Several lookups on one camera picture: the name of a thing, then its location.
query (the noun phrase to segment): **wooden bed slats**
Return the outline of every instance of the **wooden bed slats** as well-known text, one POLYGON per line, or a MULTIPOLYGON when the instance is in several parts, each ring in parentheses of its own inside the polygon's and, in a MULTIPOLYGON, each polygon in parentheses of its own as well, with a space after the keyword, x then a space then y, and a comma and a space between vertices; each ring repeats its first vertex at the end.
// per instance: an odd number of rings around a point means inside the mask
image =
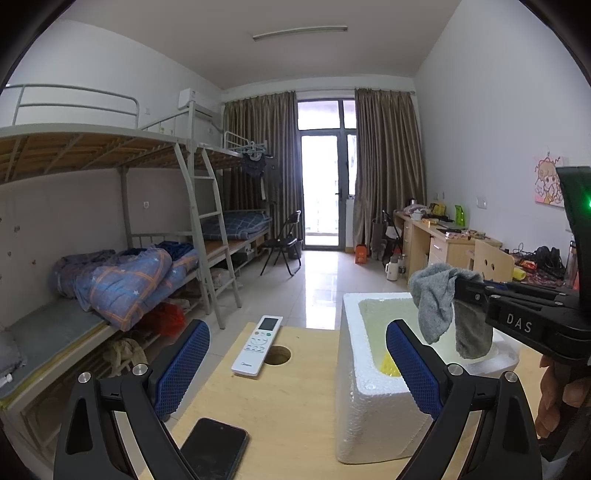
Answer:
MULTIPOLYGON (((97 168, 178 168, 175 138, 163 141, 142 136, 96 132, 49 131, 0 137, 0 184, 49 173, 97 168)), ((183 157, 187 147, 181 144, 183 157)), ((241 158, 217 147, 198 145, 195 169, 204 170, 205 148, 214 170, 236 168, 241 158)))

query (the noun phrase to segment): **cartoon poster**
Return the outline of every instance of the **cartoon poster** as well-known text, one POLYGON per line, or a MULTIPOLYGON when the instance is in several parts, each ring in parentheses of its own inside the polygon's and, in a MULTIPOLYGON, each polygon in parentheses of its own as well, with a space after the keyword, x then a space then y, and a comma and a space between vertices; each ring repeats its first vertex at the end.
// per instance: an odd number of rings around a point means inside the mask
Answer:
POLYGON ((545 205, 564 208, 564 198, 560 190, 560 180, 556 167, 565 165, 562 157, 552 157, 550 152, 546 158, 536 159, 535 201, 545 205))

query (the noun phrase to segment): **metal bed frame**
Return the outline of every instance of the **metal bed frame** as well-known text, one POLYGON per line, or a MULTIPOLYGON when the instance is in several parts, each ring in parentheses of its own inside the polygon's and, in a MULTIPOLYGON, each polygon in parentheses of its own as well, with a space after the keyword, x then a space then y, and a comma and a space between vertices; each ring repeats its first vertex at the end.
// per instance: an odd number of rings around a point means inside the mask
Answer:
MULTIPOLYGON (((239 167, 244 154, 256 157, 266 150, 265 145, 255 144, 231 132, 223 133, 223 147, 197 142, 194 133, 195 117, 209 121, 218 131, 220 129, 215 125, 216 114, 197 105, 195 102, 191 102, 187 108, 178 111, 174 115, 169 115, 139 128, 139 102, 131 96, 106 90, 49 83, 9 85, 7 89, 16 90, 18 97, 12 116, 12 124, 0 128, 0 185, 29 177, 62 172, 104 168, 117 169, 121 179, 123 222, 128 247, 138 246, 137 244, 143 247, 145 241, 152 244, 155 237, 179 240, 192 239, 200 260, 197 268, 188 273, 183 285, 197 278, 198 275, 204 280, 199 283, 201 299, 208 313, 210 313, 213 306, 217 322, 220 328, 224 328, 225 321, 217 301, 218 295, 232 286, 236 304, 238 307, 241 306, 231 254, 253 241, 256 237, 248 241, 228 242, 215 171, 239 167), (130 102, 130 105, 133 106, 125 109, 117 108, 113 105, 113 102, 110 104, 102 102, 104 106, 96 106, 74 102, 58 102, 53 99, 48 102, 27 101, 26 96, 29 89, 50 88, 89 92, 101 98, 115 98, 118 102, 130 102), (46 106, 89 109, 123 115, 132 118, 133 128, 73 123, 17 123, 21 109, 43 108, 46 106), (183 115, 187 117, 187 131, 183 135, 177 136, 176 119, 183 115), (173 120, 175 123, 174 135, 165 135, 160 132, 163 122, 167 120, 173 120), (158 126, 159 132, 148 130, 154 126, 158 126), (131 229, 127 174, 130 168, 141 167, 180 168, 189 198, 191 219, 191 229, 189 231, 136 233, 131 229), (201 169, 206 170, 206 174, 196 174, 196 170, 201 169), (207 183, 207 186, 198 185, 198 182, 207 183), (213 189, 216 205, 214 212, 204 214, 199 212, 195 197, 197 188, 213 189), (206 245, 203 239, 201 220, 213 216, 217 216, 219 219, 222 241, 211 242, 206 245), (224 259, 228 264, 230 280, 221 288, 215 289, 210 268, 224 259)), ((267 234, 268 231, 267 229, 261 232, 257 237, 267 234)), ((196 304, 197 302, 192 302, 191 308, 196 304)), ((32 442, 31 445, 36 446, 38 451, 42 453, 44 458, 40 460, 46 465, 48 456, 51 455, 48 448, 53 442, 53 435, 46 439, 37 438, 39 435, 35 433, 34 426, 29 425, 28 420, 25 418, 27 412, 32 411, 35 399, 42 391, 53 385, 62 376, 68 375, 74 365, 80 362, 80 359, 87 353, 94 352, 104 341, 117 334, 116 329, 105 323, 96 333, 93 333, 81 344, 74 346, 72 351, 52 364, 41 377, 37 378, 19 394, 8 407, 9 417, 2 415, 4 422, 11 426, 11 431, 26 444, 30 444, 30 442, 23 436, 22 432, 28 432, 32 442)))
MULTIPOLYGON (((206 311, 211 307, 216 313, 217 322, 221 329, 225 322, 220 312, 218 295, 232 286, 236 305, 242 302, 238 293, 236 275, 230 257, 231 251, 222 214, 219 186, 215 170, 235 168, 241 164, 243 155, 260 158, 266 152, 265 144, 256 144, 249 139, 233 134, 223 133, 223 147, 215 147, 199 143, 195 139, 195 117, 209 121, 218 131, 215 124, 217 115, 191 101, 188 107, 179 110, 148 125, 138 128, 139 102, 137 99, 106 90, 78 87, 73 85, 54 85, 50 83, 23 83, 8 85, 7 89, 18 89, 18 99, 12 117, 12 125, 0 128, 0 185, 32 176, 42 176, 64 171, 92 170, 96 168, 117 168, 121 175, 121 195, 124 210, 124 227, 128 247, 134 246, 134 239, 154 237, 150 233, 132 232, 129 221, 129 204, 127 192, 127 172, 130 168, 161 167, 181 170, 189 196, 191 230, 187 232, 164 232, 159 234, 163 238, 192 238, 193 245, 199 254, 198 269, 202 299, 206 311), (110 106, 85 105, 80 103, 60 102, 27 102, 24 96, 28 89, 57 88, 81 92, 96 93, 103 96, 133 102, 134 109, 111 108, 110 106), (112 112, 134 117, 134 128, 105 127, 86 124, 17 124, 18 113, 21 108, 30 107, 65 107, 93 109, 112 112), (187 116, 187 131, 184 135, 176 135, 176 119, 187 116), (173 135, 161 132, 151 132, 148 129, 172 120, 174 122, 173 135), (206 170, 206 175, 196 175, 197 169, 206 170), (216 209, 214 212, 200 213, 195 197, 198 182, 207 183, 207 188, 213 189, 216 209), (222 246, 207 253, 201 220, 217 216, 220 222, 222 246), (230 281, 219 289, 215 289, 211 277, 212 261, 219 261, 220 255, 226 258, 230 281)), ((189 272, 185 283, 194 279, 197 271, 189 272)))

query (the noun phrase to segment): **black smartphone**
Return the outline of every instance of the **black smartphone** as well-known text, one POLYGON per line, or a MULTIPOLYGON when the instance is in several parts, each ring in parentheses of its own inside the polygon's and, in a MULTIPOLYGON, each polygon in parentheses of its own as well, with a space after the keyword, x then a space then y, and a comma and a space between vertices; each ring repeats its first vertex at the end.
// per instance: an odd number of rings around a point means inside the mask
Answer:
POLYGON ((230 480, 248 443, 246 430, 212 419, 199 419, 181 448, 199 480, 230 480))

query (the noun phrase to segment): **desk drawer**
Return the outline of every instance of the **desk drawer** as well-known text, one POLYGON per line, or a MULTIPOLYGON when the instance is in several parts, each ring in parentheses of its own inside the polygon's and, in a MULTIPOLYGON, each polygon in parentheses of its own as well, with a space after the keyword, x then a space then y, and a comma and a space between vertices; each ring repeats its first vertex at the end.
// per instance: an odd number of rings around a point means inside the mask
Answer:
POLYGON ((447 259, 447 243, 443 240, 432 237, 431 238, 431 250, 429 251, 429 257, 434 255, 445 261, 447 259))
POLYGON ((439 257, 437 253, 433 253, 432 251, 429 253, 429 262, 427 265, 433 265, 435 263, 446 263, 444 259, 439 257))
POLYGON ((402 236, 404 237, 405 240, 408 240, 410 242, 412 236, 413 236, 413 223, 410 220, 407 220, 406 222, 404 222, 404 231, 402 232, 402 236))

